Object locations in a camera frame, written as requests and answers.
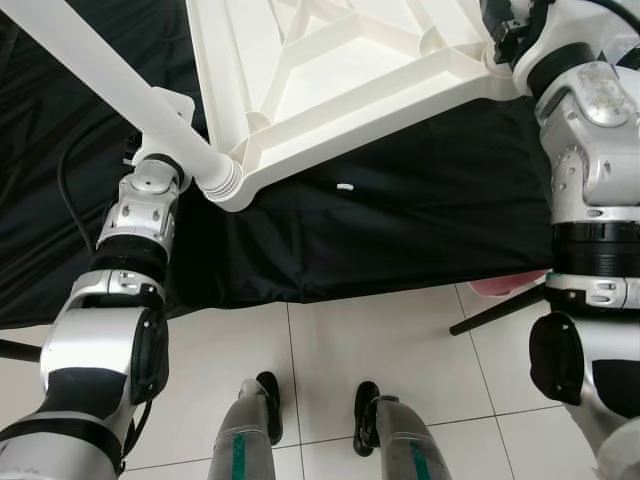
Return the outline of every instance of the green stripe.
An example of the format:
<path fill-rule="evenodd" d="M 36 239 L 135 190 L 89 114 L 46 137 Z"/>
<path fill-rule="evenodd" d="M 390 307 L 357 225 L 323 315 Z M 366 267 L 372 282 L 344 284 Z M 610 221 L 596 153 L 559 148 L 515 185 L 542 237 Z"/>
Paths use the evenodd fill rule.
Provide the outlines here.
<path fill-rule="evenodd" d="M 418 480 L 431 480 L 429 467 L 427 467 L 427 460 L 420 452 L 420 444 L 418 442 L 411 442 L 410 445 L 411 455 L 413 456 L 413 463 L 416 466 L 416 475 L 418 475 Z"/>
<path fill-rule="evenodd" d="M 244 433 L 233 437 L 233 465 L 231 480 L 245 480 L 245 456 L 247 452 L 247 436 Z"/>

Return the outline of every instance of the pink object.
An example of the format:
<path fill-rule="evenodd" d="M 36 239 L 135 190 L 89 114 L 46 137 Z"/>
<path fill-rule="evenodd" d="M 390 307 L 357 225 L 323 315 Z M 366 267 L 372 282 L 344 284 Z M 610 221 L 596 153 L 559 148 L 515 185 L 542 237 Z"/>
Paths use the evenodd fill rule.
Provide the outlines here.
<path fill-rule="evenodd" d="M 504 277 L 485 278 L 469 282 L 469 286 L 478 295 L 486 297 L 503 297 L 509 295 L 514 290 L 535 282 L 547 270 L 536 270 L 535 272 L 518 273 L 516 275 L 505 275 Z"/>

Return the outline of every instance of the white pole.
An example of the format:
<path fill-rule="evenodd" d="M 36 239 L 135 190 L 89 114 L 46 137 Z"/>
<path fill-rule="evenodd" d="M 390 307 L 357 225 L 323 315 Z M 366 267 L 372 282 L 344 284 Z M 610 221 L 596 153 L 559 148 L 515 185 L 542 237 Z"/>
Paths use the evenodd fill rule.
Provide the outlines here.
<path fill-rule="evenodd" d="M 192 175 L 207 198 L 228 197 L 240 166 L 217 152 L 64 0 L 0 0 L 0 9 L 153 144 Z"/>

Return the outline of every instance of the black cable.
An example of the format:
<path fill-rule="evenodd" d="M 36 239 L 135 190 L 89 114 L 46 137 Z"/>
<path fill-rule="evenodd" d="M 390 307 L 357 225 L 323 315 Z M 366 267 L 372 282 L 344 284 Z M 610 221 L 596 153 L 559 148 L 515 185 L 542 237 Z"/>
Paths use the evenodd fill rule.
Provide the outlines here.
<path fill-rule="evenodd" d="M 82 235 L 82 239 L 84 240 L 84 244 L 87 247 L 87 251 L 89 252 L 89 256 L 92 257 L 95 253 L 95 247 L 93 240 L 91 239 L 91 235 L 89 234 L 89 230 L 87 226 L 82 220 L 82 217 L 78 213 L 78 209 L 71 198 L 71 193 L 69 192 L 69 186 L 67 185 L 67 160 L 71 156 L 73 150 L 86 138 L 89 133 L 94 131 L 95 129 L 101 127 L 105 123 L 107 123 L 112 117 L 105 117 L 100 119 L 97 122 L 92 123 L 87 128 L 85 128 L 80 134 L 75 138 L 71 145 L 64 152 L 60 160 L 58 161 L 57 168 L 57 176 L 58 176 L 58 188 L 60 189 L 60 194 L 62 195 L 62 199 L 64 200 L 65 205 L 67 206 L 67 210 L 71 214 L 73 221 L 78 227 L 80 231 L 80 235 Z"/>
<path fill-rule="evenodd" d="M 595 3 L 601 7 L 606 8 L 612 13 L 615 13 L 618 17 L 623 19 L 627 24 L 633 28 L 638 35 L 640 35 L 640 18 L 636 17 L 633 13 L 623 7 L 615 0 L 586 0 L 587 2 Z"/>
<path fill-rule="evenodd" d="M 149 420 L 149 415 L 151 414 L 151 406 L 153 401 L 149 400 L 144 406 L 144 412 L 142 412 L 142 416 L 140 417 L 140 421 L 138 422 L 138 426 L 135 428 L 129 429 L 129 434 L 124 442 L 123 454 L 122 457 L 126 457 L 131 453 L 133 447 L 136 446 L 138 440 L 140 440 L 140 436 L 142 435 L 142 430 L 144 430 L 145 425 L 147 424 L 147 420 Z"/>

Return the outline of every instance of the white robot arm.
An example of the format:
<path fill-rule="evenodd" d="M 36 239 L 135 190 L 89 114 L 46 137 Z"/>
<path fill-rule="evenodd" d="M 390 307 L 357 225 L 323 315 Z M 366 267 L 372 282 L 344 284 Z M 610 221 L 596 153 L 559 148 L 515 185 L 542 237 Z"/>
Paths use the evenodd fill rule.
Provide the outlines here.
<path fill-rule="evenodd" d="M 481 4 L 553 172 L 553 313 L 531 332 L 532 379 L 603 479 L 640 479 L 640 2 Z"/>

